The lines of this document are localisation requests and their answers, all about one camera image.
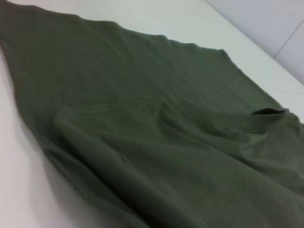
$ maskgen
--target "white table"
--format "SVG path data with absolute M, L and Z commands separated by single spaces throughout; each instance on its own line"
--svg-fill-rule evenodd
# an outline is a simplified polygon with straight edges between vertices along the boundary
M 127 29 L 225 49 L 245 74 L 304 121 L 304 86 L 201 0 L 11 1 L 85 19 L 112 20 Z M 57 173 L 22 124 L 3 60 L 0 147 L 0 227 L 104 227 L 102 218 Z

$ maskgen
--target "white surface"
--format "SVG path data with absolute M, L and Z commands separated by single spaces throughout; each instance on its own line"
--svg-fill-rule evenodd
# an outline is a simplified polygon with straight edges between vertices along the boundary
M 206 0 L 274 57 L 304 19 L 303 0 Z
M 127 29 L 223 48 L 258 85 L 304 120 L 304 87 L 201 0 L 14 0 L 113 20 Z M 0 227 L 100 228 L 101 219 L 41 155 L 22 125 L 0 60 Z
M 206 2 L 304 84 L 303 0 Z
M 296 30 L 275 60 L 304 84 L 304 23 Z

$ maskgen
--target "white wall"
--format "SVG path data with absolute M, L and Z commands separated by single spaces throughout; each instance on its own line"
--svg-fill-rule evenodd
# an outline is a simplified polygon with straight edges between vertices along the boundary
M 206 0 L 304 84 L 304 0 Z

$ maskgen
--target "olive green fabric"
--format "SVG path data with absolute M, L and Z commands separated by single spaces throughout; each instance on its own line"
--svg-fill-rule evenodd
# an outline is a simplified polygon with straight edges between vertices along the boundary
M 22 119 L 108 227 L 304 227 L 302 125 L 225 51 L 3 0 L 0 45 Z

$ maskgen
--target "t-shirt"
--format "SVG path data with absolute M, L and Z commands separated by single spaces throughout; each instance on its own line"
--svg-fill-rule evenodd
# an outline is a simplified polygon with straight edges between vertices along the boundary
M 0 0 L 19 113 L 113 228 L 302 228 L 299 119 L 229 59 Z

